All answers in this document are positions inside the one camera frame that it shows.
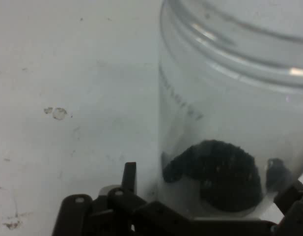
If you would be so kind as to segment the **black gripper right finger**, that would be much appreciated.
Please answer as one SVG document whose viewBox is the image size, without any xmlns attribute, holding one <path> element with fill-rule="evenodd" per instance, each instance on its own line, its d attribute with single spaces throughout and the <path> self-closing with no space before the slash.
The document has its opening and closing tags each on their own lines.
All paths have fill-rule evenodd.
<svg viewBox="0 0 303 236">
<path fill-rule="evenodd" d="M 266 190 L 283 214 L 273 226 L 274 236 L 303 236 L 303 183 L 293 176 L 283 160 L 272 158 L 266 170 Z"/>
</svg>

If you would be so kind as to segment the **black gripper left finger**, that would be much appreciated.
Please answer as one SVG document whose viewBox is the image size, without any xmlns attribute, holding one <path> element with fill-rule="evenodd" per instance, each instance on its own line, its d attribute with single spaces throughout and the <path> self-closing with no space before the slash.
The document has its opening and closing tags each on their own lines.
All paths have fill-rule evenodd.
<svg viewBox="0 0 303 236">
<path fill-rule="evenodd" d="M 137 165 L 127 162 L 120 186 L 95 200 L 86 194 L 66 197 L 52 232 L 54 236 L 138 236 L 132 216 L 146 204 L 136 194 Z"/>
</svg>

